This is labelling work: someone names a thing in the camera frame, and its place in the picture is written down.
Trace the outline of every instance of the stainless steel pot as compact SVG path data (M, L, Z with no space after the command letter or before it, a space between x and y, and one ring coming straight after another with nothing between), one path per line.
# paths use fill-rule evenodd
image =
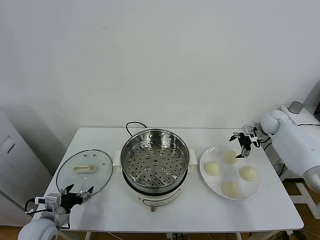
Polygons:
M133 135L121 150L124 179L135 191L161 196L177 189L185 180L189 150L175 133L147 129Z

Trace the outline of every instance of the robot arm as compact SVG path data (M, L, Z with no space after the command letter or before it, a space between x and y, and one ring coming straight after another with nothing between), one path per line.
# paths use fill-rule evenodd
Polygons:
M69 224L71 209L92 198L94 187L83 193L70 192L73 184L67 186L61 194L50 193L45 197L36 197L36 204L44 204L45 209L39 219L32 220L25 225L18 235L18 240L56 240L58 231L63 225Z
M287 114L279 110L266 114L260 125L262 131L271 138L273 148L287 168L303 177L312 190L320 193L320 146L315 140L303 128L293 124Z

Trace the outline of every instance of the white robot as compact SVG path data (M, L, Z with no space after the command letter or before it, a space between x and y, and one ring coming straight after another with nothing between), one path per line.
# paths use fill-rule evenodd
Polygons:
M57 240L60 229L70 228L70 212L74 205L81 205L92 198L94 187L83 193L70 192L73 184L62 189L62 193L50 193L45 197L36 197L36 204L44 204L44 210L27 211L26 214L32 215L41 213L39 219L35 219L25 225L19 235L18 240Z
M255 126L244 126L243 132L234 132L229 141L238 139L241 154L237 158L247 158L251 144L260 147L257 133L268 135L272 146L286 167L306 184L320 193L320 146L307 132L292 123L288 115L274 110L266 114Z
M251 151L251 144L257 148L260 147L258 132L268 135L272 139L273 148L287 168L303 177L312 190L320 193L320 147L303 128L293 124L288 115L274 110L268 113L260 124L246 125L243 128L243 132L234 132L229 140L238 139L240 143L241 154L237 158L247 158ZM19 233L18 240L56 240L61 226L69 223L71 208L92 197L93 187L88 192L77 194L69 193L72 186L64 190L61 195L61 203L57 202L58 207L52 206L52 212L42 213L41 218L24 226Z

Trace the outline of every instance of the white plate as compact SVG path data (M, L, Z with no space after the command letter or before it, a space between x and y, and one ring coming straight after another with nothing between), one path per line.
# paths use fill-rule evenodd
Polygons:
M211 147L206 150L200 159L199 167L201 175L206 182L206 184L217 194L220 196L231 199L231 200L246 200L253 198L260 190L261 187L261 178L260 174L257 180L255 181L246 181L244 180L240 174L239 170L244 166L251 166L255 168L257 171L257 167L255 166L255 160L250 158L239 158L236 163L229 164L223 160L223 153L225 151L234 149L227 149L226 147ZM218 176L210 176L207 174L205 170L205 164L210 161L215 161L219 164L220 174ZM241 196L238 198L231 198L225 195L221 190L221 184L226 181L232 181L238 184Z

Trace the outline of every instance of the pot handle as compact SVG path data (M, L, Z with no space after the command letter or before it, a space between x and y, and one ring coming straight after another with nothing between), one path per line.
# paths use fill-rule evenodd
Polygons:
M197 170L197 157L194 149L189 149L189 166L188 166L188 174L193 174Z
M121 159L120 159L120 155L121 155L121 151L115 151L114 154L114 159L113 159L113 163L112 166L115 167L115 171L116 172L121 172Z

